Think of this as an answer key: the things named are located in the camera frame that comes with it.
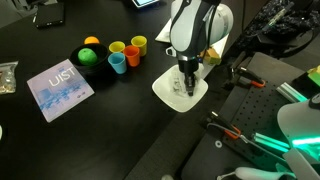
book cover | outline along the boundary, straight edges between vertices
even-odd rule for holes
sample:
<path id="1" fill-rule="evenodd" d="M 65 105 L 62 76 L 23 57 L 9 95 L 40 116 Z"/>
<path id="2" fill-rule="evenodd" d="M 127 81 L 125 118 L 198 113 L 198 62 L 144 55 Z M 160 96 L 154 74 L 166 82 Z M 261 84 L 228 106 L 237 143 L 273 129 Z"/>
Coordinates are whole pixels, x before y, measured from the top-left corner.
<path id="1" fill-rule="evenodd" d="M 31 78 L 27 83 L 48 122 L 94 94 L 68 59 Z"/>

